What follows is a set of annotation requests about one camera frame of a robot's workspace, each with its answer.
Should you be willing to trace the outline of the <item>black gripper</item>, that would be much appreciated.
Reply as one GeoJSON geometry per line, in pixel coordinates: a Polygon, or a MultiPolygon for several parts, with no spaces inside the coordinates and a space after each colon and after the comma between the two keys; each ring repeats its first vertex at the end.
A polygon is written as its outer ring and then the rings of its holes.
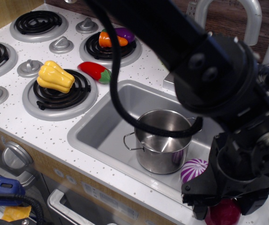
{"type": "Polygon", "coordinates": [[[237,198],[242,215],[257,211],[269,196],[269,132],[253,149],[240,148],[226,133],[215,136],[206,170],[182,185],[182,201],[197,220],[222,199],[237,198]]]}

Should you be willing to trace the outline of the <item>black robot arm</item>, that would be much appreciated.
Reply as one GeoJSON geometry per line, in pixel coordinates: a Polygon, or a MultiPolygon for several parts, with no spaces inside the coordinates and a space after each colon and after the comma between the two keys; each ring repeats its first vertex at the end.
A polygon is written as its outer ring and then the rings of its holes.
{"type": "Polygon", "coordinates": [[[258,210],[269,196],[269,76],[257,80],[261,67],[242,41],[211,35],[169,0],[89,0],[87,5],[109,33],[113,45],[110,93],[129,124],[151,134],[187,137],[210,117],[223,132],[213,139],[208,166],[182,186],[183,203],[198,220],[208,207],[235,198],[242,215],[258,210]],[[117,93],[121,48],[109,16],[147,44],[174,76],[178,101],[197,114],[183,131],[154,128],[133,118],[117,93]]]}

